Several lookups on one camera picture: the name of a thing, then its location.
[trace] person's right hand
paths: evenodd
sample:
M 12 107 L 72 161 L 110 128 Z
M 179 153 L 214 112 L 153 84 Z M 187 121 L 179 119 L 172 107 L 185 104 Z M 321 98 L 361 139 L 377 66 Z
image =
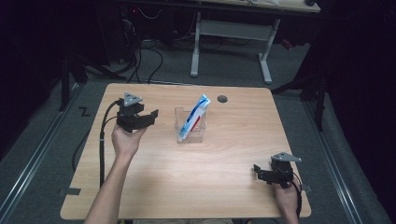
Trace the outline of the person's right hand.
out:
M 285 224 L 299 223 L 297 217 L 297 191 L 292 184 L 283 189 L 279 184 L 275 184 L 276 203 L 285 219 Z
M 140 139 L 146 132 L 146 129 L 147 128 L 137 130 L 134 133 L 128 133 L 116 124 L 111 134 L 111 140 L 116 150 L 116 159 L 131 161 L 134 154 L 139 149 Z

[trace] table leg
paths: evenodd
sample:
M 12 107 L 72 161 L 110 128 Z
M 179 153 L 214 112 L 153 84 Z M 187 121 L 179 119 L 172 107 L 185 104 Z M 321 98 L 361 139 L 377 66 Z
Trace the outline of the table leg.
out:
M 264 49 L 264 53 L 259 54 L 259 60 L 260 60 L 260 65 L 262 66 L 262 75 L 264 76 L 264 82 L 265 84 L 271 84 L 272 79 L 271 79 L 271 74 L 268 69 L 268 64 L 267 64 L 267 57 L 270 52 L 271 46 L 274 42 L 274 38 L 276 35 L 277 27 L 279 26 L 280 19 L 276 19 L 274 22 L 274 25 L 272 27 L 272 30 L 270 32 L 269 38 L 267 40 L 267 44 Z
M 198 77 L 200 33 L 201 33 L 201 12 L 197 12 L 197 22 L 195 28 L 195 44 L 194 44 L 194 52 L 192 53 L 192 62 L 191 62 L 192 77 Z

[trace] blue and white package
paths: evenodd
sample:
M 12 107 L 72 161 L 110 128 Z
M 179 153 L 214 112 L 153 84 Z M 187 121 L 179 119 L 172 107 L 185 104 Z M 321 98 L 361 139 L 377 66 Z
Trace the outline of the blue and white package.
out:
M 186 139 L 189 132 L 195 127 L 198 121 L 201 119 L 201 116 L 206 112 L 207 106 L 210 104 L 209 98 L 207 98 L 204 94 L 202 94 L 201 98 L 192 109 L 189 117 L 184 123 L 183 127 L 180 129 L 178 134 L 178 142 Z

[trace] wire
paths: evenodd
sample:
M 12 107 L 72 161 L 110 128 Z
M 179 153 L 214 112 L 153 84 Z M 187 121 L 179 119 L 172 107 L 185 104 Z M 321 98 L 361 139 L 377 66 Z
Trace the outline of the wire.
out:
M 152 78 L 152 76 L 154 76 L 154 74 L 161 68 L 161 66 L 163 65 L 163 55 L 159 52 L 159 51 L 157 51 L 157 50 L 155 50 L 155 49 L 147 49 L 147 50 L 151 50 L 151 51 L 153 51 L 153 52 L 156 52 L 158 55 L 160 55 L 160 57 L 161 57 L 161 62 L 160 62 L 160 64 L 158 65 L 158 67 L 154 70 L 154 72 L 152 72 L 150 75 L 149 75 L 149 77 L 148 77 L 148 84 L 150 83 L 150 81 L 151 81 L 151 78 Z
M 193 36 L 193 35 L 189 35 L 189 34 L 191 33 L 192 27 L 194 26 L 194 22 L 195 22 L 196 15 L 197 15 L 197 13 L 195 12 L 195 13 L 194 13 L 194 16 L 192 17 L 192 22 L 191 22 L 191 26 L 190 26 L 189 31 L 188 31 L 185 35 L 183 35 L 183 37 L 178 38 L 178 39 L 175 39 L 175 41 L 182 40 L 182 39 L 184 39 L 184 38 L 190 38 L 191 36 Z
M 100 130 L 100 137 L 99 137 L 99 169 L 100 169 L 100 179 L 99 179 L 99 186 L 102 187 L 103 183 L 105 182 L 105 126 L 107 124 L 107 115 L 110 109 L 120 103 L 120 100 L 113 102 L 108 109 L 106 110 L 105 116 L 103 117 L 102 127 Z
M 132 33 L 134 34 L 134 25 L 133 25 L 130 21 L 128 21 L 128 20 L 123 19 L 122 21 L 125 21 L 126 23 L 129 24 L 128 30 L 127 30 L 126 32 L 129 33 L 129 30 L 130 30 L 131 27 L 132 27 L 132 28 L 133 28 L 133 29 L 132 29 Z
M 147 19 L 149 19 L 149 20 L 157 19 L 160 16 L 160 13 L 163 11 L 163 9 L 161 9 L 160 11 L 158 11 L 158 13 L 157 13 L 157 15 L 155 17 L 150 17 L 150 16 L 146 16 L 146 14 L 142 11 L 142 9 L 140 9 L 140 7 L 138 9 L 139 9 L 140 13 L 142 13 L 142 15 L 144 17 L 146 17 Z
M 216 47 L 212 48 L 212 49 L 211 49 L 211 48 L 205 48 L 205 47 L 202 46 L 201 44 L 200 44 L 200 48 L 202 48 L 202 49 L 209 49 L 209 50 L 215 50 L 215 49 L 218 49 L 219 47 L 222 46 L 223 41 L 224 41 L 224 38 L 222 38 L 222 39 L 220 40 L 219 44 L 218 44 Z
M 245 45 L 249 44 L 250 42 L 258 42 L 258 40 L 249 39 L 244 43 L 237 43 L 235 41 L 225 39 L 224 42 L 226 42 L 228 44 L 233 44 L 233 45 L 245 46 Z
M 298 182 L 299 182 L 299 184 L 300 184 L 300 186 L 301 186 L 302 184 L 301 184 L 301 179 L 300 179 L 300 177 L 298 177 L 297 174 L 295 174 L 295 173 L 293 173 L 293 174 L 295 175 L 295 177 L 297 177 Z
M 129 77 L 129 79 L 128 79 L 128 81 L 126 83 L 130 83 L 131 80 L 132 80 L 132 77 L 134 75 L 136 75 L 137 83 L 141 84 L 139 76 L 137 75 L 137 70 L 139 69 L 141 62 L 142 62 L 142 49 L 139 47 L 139 63 L 135 67 L 134 72 L 131 74 L 131 76 Z
M 78 149 L 81 147 L 81 145 L 82 145 L 82 143 L 85 141 L 85 139 L 87 139 L 88 134 L 90 133 L 90 130 L 91 130 L 91 129 L 89 129 L 89 130 L 87 131 L 87 133 L 84 135 L 84 137 L 81 139 L 81 141 L 79 142 L 78 146 L 76 147 L 75 152 L 73 153 L 73 159 L 72 159 L 73 171 L 76 171 L 76 169 L 77 169 L 77 166 L 76 166 L 76 156 L 77 156 L 77 153 L 78 153 Z
M 184 38 L 184 39 L 179 39 L 178 41 L 174 41 L 174 43 L 175 43 L 176 45 L 181 46 L 181 47 L 189 47 L 189 46 L 192 46 L 192 45 L 195 44 L 194 41 L 190 41 L 190 44 L 180 44 L 180 43 L 178 43 L 178 42 L 181 42 L 181 41 L 185 41 L 185 42 L 186 42 L 186 40 L 187 40 L 188 38 L 191 38 L 191 37 L 193 37 L 193 35 L 188 36 L 188 37 L 186 37 L 186 38 Z
M 113 120 L 113 119 L 116 119 L 116 118 L 117 118 L 117 116 L 115 116 L 115 117 L 113 117 L 113 118 L 111 118 L 111 119 L 108 119 L 108 120 L 106 121 L 105 125 L 107 125 L 107 123 L 108 123 L 109 121 L 111 121 L 111 120 Z
M 302 199 L 302 196 L 301 196 L 302 190 L 301 190 L 301 188 L 298 188 L 298 187 L 297 187 L 297 185 L 296 185 L 296 184 L 294 183 L 294 181 L 293 181 L 293 178 L 290 179 L 287 175 L 284 174 L 284 172 L 283 172 L 278 166 L 275 166 L 275 168 L 283 175 L 283 177 L 285 177 L 286 179 L 288 179 L 289 182 L 290 182 L 290 183 L 294 186 L 294 188 L 296 189 L 296 194 L 297 194 L 297 210 L 296 210 L 296 213 L 297 213 L 297 217 L 300 218 L 300 213 L 301 213 L 302 204 L 303 204 L 303 199 Z

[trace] table top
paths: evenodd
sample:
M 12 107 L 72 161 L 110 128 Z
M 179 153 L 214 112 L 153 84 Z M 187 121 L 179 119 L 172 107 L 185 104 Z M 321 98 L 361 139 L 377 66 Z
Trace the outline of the table top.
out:
M 258 180 L 253 164 L 271 170 L 270 156 L 291 154 L 271 92 L 265 88 L 110 84 L 92 125 L 61 211 L 65 219 L 84 219 L 99 190 L 99 132 L 106 109 L 128 91 L 143 98 L 145 110 L 159 109 L 155 124 L 141 139 L 121 197 L 120 218 L 280 217 L 274 187 Z M 205 94 L 202 143 L 179 144 L 175 107 L 191 109 Z M 228 98 L 220 103 L 218 96 Z M 118 112 L 114 106 L 108 117 Z M 111 132 L 106 128 L 106 175 L 114 161 Z M 291 163 L 298 174 L 295 163 Z M 311 214 L 303 192 L 301 217 Z
M 320 12 L 318 4 L 308 6 L 304 0 L 278 0 L 278 5 L 271 0 L 200 0 L 201 2 L 211 2 L 218 4 L 230 4 L 246 7 L 265 7 L 279 10 L 301 11 L 301 12 Z

